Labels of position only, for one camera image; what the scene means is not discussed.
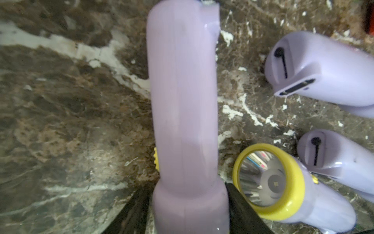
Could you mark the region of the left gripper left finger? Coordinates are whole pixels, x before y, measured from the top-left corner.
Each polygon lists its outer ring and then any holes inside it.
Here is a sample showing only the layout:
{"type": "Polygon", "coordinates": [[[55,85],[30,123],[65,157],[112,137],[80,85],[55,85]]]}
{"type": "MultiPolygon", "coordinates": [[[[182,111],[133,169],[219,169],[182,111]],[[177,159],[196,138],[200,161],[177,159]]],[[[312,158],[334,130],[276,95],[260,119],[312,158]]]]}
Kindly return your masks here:
{"type": "Polygon", "coordinates": [[[139,186],[102,234],[145,234],[153,184],[139,186]]]}

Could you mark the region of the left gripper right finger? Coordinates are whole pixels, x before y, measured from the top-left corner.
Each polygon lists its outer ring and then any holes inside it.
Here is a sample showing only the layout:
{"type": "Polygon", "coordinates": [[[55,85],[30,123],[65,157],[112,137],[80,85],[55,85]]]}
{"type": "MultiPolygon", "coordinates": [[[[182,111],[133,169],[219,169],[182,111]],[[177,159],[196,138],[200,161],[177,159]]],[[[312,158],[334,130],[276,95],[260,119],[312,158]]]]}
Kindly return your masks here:
{"type": "Polygon", "coordinates": [[[274,234],[232,183],[226,183],[226,188],[229,198],[230,234],[274,234]]]}

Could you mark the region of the purple flashlight diagonal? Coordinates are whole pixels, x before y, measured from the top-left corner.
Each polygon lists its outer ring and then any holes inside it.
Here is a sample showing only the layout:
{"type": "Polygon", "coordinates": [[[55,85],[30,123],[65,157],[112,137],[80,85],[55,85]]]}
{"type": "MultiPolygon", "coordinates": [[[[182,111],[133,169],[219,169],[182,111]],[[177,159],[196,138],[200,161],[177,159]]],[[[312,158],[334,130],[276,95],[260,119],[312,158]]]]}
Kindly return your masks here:
{"type": "Polygon", "coordinates": [[[229,233],[228,192],[218,175],[216,44],[220,6],[161,1],[147,19],[148,71],[160,179],[160,234],[229,233]]]}

